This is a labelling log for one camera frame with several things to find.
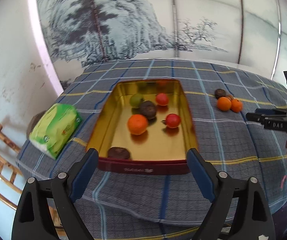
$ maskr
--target silver screw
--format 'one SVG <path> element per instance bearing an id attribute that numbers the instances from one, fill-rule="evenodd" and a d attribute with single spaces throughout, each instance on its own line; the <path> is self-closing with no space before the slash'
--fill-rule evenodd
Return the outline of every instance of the silver screw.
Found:
<path id="1" fill-rule="evenodd" d="M 58 174 L 58 178 L 60 178 L 60 179 L 64 179 L 65 177 L 66 177 L 66 173 L 65 172 L 60 172 L 59 174 Z"/>
<path id="2" fill-rule="evenodd" d="M 221 178 L 227 178 L 228 177 L 228 175 L 227 175 L 227 173 L 225 173 L 224 171 L 221 171 L 221 172 L 219 172 L 219 177 L 221 177 Z"/>
<path id="3" fill-rule="evenodd" d="M 250 181 L 251 181 L 252 183 L 257 183 L 257 182 L 258 182 L 258 179 L 256 179 L 255 177 L 251 177 L 251 178 L 250 178 Z"/>
<path id="4" fill-rule="evenodd" d="M 30 177 L 29 179 L 28 179 L 28 183 L 29 184 L 31 184 L 32 182 L 34 182 L 35 181 L 35 178 L 34 177 Z"/>

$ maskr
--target chair backrest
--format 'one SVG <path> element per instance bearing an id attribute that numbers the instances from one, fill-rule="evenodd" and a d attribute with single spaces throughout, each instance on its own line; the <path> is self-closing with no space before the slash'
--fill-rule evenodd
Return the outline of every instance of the chair backrest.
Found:
<path id="1" fill-rule="evenodd" d="M 8 145 L 11 149 L 13 149 L 17 154 L 20 152 L 20 147 L 18 147 L 12 140 L 10 140 L 6 135 L 3 134 L 2 130 L 2 125 L 0 124 L 0 139 L 6 144 Z M 12 174 L 10 179 L 6 179 L 2 174 L 1 171 L 3 169 L 4 166 L 9 167 L 10 169 L 12 169 Z M 15 167 L 14 165 L 12 165 L 11 163 L 9 163 L 5 158 L 3 158 L 0 155 L 0 179 L 7 184 L 10 188 L 12 188 L 14 191 L 18 192 L 19 194 L 22 193 L 22 190 L 19 189 L 18 187 L 16 187 L 14 185 L 14 180 L 16 179 L 17 174 L 22 176 L 21 171 Z M 10 200 L 8 200 L 6 197 L 4 197 L 3 195 L 0 194 L 0 200 L 5 203 L 6 205 L 8 205 L 9 207 L 13 208 L 14 210 L 17 210 L 17 205 L 12 203 Z M 51 217 L 53 219 L 53 224 L 57 230 L 57 233 L 59 236 L 66 236 L 65 231 L 61 225 L 60 222 L 60 218 L 58 215 L 58 212 L 56 211 L 56 209 L 49 207 L 50 209 L 50 214 Z"/>

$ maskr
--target yellow and green plastic package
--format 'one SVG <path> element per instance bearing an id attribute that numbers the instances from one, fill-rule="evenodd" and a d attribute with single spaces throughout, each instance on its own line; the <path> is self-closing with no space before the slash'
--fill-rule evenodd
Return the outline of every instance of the yellow and green plastic package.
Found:
<path id="1" fill-rule="evenodd" d="M 81 123 L 81 118 L 71 105 L 54 104 L 29 135 L 31 143 L 44 154 L 56 159 Z"/>

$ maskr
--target red pomegranate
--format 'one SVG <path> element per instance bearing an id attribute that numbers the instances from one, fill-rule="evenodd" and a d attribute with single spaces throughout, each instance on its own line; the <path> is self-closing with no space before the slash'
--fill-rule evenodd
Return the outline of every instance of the red pomegranate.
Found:
<path id="1" fill-rule="evenodd" d="M 169 128 L 177 128 L 181 123 L 181 118 L 177 114 L 168 114 L 165 120 L 162 120 L 162 123 Z"/>
<path id="2" fill-rule="evenodd" d="M 160 93 L 156 96 L 156 102 L 160 106 L 166 106 L 169 103 L 169 98 L 165 93 Z"/>

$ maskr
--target plaid tablecloth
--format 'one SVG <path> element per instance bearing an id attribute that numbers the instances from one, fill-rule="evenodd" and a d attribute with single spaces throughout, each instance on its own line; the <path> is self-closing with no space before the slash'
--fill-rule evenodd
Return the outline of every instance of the plaid tablecloth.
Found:
<path id="1" fill-rule="evenodd" d="M 109 93 L 120 81 L 180 80 L 192 112 L 199 151 L 206 161 L 233 178 L 258 178 L 274 213 L 287 201 L 286 134 L 248 122 L 256 108 L 287 108 L 287 90 L 280 84 L 242 70 L 203 62 L 128 60 L 86 69 L 57 99 L 74 105 L 83 122 L 52 160 L 26 141 L 17 158 L 23 174 L 39 180 L 67 171 L 85 153 L 85 145 Z M 222 88 L 243 102 L 243 111 L 222 112 L 213 96 Z M 234 215 L 233 202 L 227 219 Z M 210 203 L 191 174 L 130 175 L 96 170 L 75 206 L 94 238 L 190 239 Z"/>

